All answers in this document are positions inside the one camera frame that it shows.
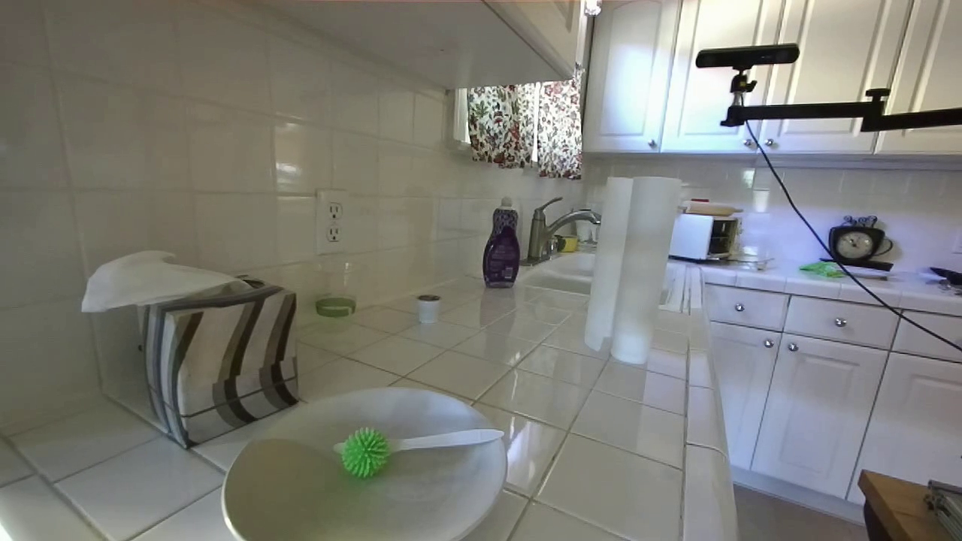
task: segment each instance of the camera rig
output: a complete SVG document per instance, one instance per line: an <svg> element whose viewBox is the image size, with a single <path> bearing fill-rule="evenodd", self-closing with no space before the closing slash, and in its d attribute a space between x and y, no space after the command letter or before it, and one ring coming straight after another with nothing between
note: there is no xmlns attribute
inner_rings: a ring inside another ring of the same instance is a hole
<svg viewBox="0 0 962 541"><path fill-rule="evenodd" d="M759 63L793 63L798 56L798 44L746 44L746 47L703 47L693 56L698 69L731 66L737 76L731 78L731 109L721 127L743 127L746 121L813 121L813 116L859 116L862 131L884 128L919 128L919 127L949 127L962 122L962 109L936 109L936 110L908 110L908 115L884 115L888 88L869 88L869 102L795 102L795 106L746 106L746 92L754 90L747 81L747 69Z"/></svg>

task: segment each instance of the faucet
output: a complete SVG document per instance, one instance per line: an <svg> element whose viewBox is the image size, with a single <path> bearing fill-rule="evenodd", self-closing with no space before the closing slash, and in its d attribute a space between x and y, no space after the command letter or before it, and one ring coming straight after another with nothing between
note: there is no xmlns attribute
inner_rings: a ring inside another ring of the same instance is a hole
<svg viewBox="0 0 962 541"><path fill-rule="evenodd" d="M536 206L531 214L531 235L528 235L528 261L544 261L549 257L549 239L560 228L566 228L568 222L593 222L593 224L600 224L600 214L593 210L593 206L573 206L571 214L553 219L553 222L544 222L544 206Z"/></svg>

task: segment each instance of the cabinet door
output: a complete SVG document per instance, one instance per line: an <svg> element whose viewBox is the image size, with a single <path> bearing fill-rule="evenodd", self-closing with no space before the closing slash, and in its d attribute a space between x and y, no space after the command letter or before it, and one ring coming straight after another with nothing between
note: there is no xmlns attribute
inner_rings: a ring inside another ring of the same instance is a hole
<svg viewBox="0 0 962 541"><path fill-rule="evenodd" d="M584 6L580 0L484 0L560 71L580 66Z"/></svg>
<svg viewBox="0 0 962 541"><path fill-rule="evenodd" d="M962 362L890 356L859 469L962 485Z"/></svg>
<svg viewBox="0 0 962 541"><path fill-rule="evenodd" d="M676 2L604 2L595 19L586 149L653 153L661 147Z"/></svg>
<svg viewBox="0 0 962 541"><path fill-rule="evenodd" d="M888 115L962 109L962 0L918 2ZM881 153L962 153L962 127L884 131Z"/></svg>
<svg viewBox="0 0 962 541"><path fill-rule="evenodd" d="M710 324L710 355L721 386L731 467L747 469L762 402L770 395L778 333Z"/></svg>
<svg viewBox="0 0 962 541"><path fill-rule="evenodd" d="M743 153L747 140L743 128L721 127L731 106L734 69L693 69L700 47L740 47L775 43L780 0L686 0L671 71L671 100L663 121L663 149L682 153ZM750 69L756 81L746 106L759 106L770 71Z"/></svg>
<svg viewBox="0 0 962 541"><path fill-rule="evenodd" d="M773 71L765 102L865 102L869 88L890 88L908 2L846 0L842 10L831 0L783 0L778 43L795 43L798 59ZM783 153L871 153L876 131L859 131L855 116L765 121L762 144Z"/></svg>
<svg viewBox="0 0 962 541"><path fill-rule="evenodd" d="M783 333L750 469L846 498L884 356Z"/></svg>

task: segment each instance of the power cord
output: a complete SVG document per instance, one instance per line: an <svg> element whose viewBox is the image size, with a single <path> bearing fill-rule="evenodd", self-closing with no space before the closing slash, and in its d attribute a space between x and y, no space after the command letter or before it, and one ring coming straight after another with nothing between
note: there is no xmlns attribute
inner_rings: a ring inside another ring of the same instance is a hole
<svg viewBox="0 0 962 541"><path fill-rule="evenodd" d="M813 230L813 224L807 222L807 216L798 210L798 203L789 198L789 192L787 192L787 185L783 185L783 181L780 181L780 175L778 175L778 168L773 165L773 160L770 160L770 153L762 149L762 144L756 140L756 135L754 135L754 128L750 128L750 122L746 122L746 128L747 128L747 135L750 135L750 140L754 140L754 147L756 147L756 153L759 153L759 160L765 163L765 168L773 171L773 177L778 181L778 190L780 190L780 195L783 195L783 202L787 202L787 206L803 219L803 224L810 230L810 236L818 239L818 246L842 267L842 272L855 282L855 286L859 286L878 307L884 307L884 310L890 310L895 319L901 319L901 321L908 321L910 326L918 326L918 330L923 330L923 333L930 333L930 336L936 336L938 341L943 341L943 344L949 344L949 349L957 349L957 351L962 351L962 344L959 341L953 341L953 338L948 338L948 336L940 336L940 333L936 333L933 326L925 326L925 324L919 324L919 321L915 321L915 319L908 319L901 310L895 310L894 303L888 303L884 297L878 297L859 277L855 277L835 255L833 255L833 249L821 239L821 235Z"/></svg>

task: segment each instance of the clock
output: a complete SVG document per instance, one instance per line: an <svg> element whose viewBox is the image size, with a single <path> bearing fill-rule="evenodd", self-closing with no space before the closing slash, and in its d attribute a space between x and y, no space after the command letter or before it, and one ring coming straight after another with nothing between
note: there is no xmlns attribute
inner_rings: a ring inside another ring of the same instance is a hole
<svg viewBox="0 0 962 541"><path fill-rule="evenodd" d="M835 224L831 228L831 249L842 263L869 261L884 243L881 228Z"/></svg>

